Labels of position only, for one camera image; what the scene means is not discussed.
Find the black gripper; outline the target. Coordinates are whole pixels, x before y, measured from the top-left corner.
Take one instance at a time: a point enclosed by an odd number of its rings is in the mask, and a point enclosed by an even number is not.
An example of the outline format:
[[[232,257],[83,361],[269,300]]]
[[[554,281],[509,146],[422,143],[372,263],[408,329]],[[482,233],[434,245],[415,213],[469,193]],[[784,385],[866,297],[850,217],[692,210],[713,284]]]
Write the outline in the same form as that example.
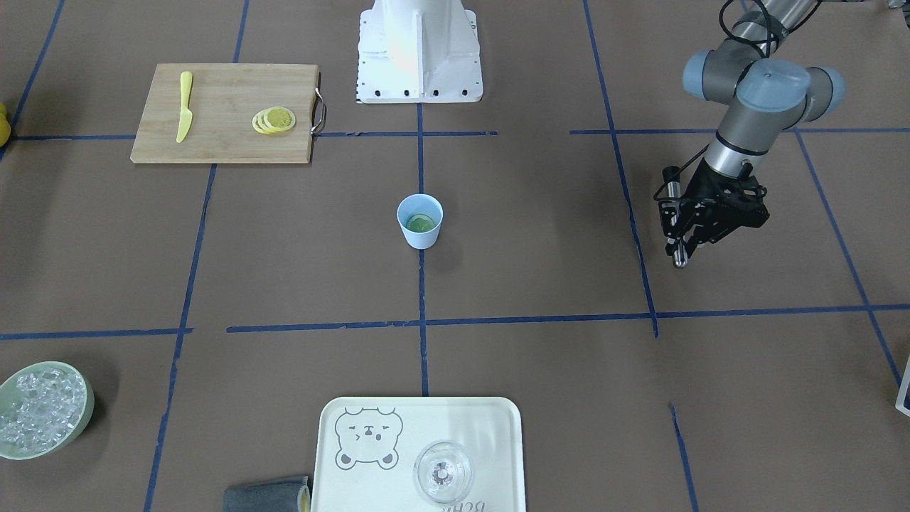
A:
[[[659,200],[666,255],[691,258],[693,246],[716,243],[740,227],[763,226],[770,217],[764,205],[767,189],[754,178],[753,170],[751,162],[744,160],[729,177],[715,171],[703,158],[682,200]]]

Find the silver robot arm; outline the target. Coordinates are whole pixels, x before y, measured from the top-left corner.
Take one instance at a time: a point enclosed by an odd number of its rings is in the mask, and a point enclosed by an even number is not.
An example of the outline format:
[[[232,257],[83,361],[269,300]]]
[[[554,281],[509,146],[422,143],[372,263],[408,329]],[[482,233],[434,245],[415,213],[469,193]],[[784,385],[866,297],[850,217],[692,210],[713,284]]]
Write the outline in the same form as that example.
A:
[[[726,107],[712,140],[689,163],[666,166],[654,193],[667,255],[678,269],[693,253],[737,229],[757,229],[769,218],[766,188],[754,172],[777,137],[802,122],[821,119],[845,96],[844,78],[824,67],[802,67],[774,57],[821,6],[819,1],[756,1],[728,26],[719,10],[724,42],[693,55],[683,71],[685,90]]]

